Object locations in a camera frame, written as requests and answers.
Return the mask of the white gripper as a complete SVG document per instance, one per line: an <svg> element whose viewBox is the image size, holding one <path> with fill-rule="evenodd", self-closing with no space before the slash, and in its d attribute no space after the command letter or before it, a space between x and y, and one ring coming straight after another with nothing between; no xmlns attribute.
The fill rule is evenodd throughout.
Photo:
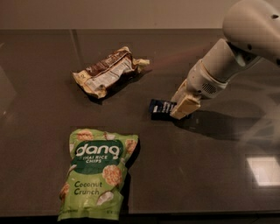
<svg viewBox="0 0 280 224"><path fill-rule="evenodd" d="M227 85L226 82L220 82L213 78L200 59L191 68L186 80L182 82L171 98L171 100L176 103L171 110L171 116L180 120L200 108L200 98L187 95L187 91L193 95L199 95L202 99L213 99L223 91Z"/></svg>

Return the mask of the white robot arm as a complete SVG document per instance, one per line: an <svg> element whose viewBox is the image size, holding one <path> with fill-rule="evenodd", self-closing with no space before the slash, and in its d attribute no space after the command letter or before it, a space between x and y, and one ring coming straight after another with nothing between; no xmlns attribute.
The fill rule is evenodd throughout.
<svg viewBox="0 0 280 224"><path fill-rule="evenodd" d="M280 11L265 0L240 0L222 23L224 37L199 59L171 98L182 119L220 94L238 73L264 58L280 64Z"/></svg>

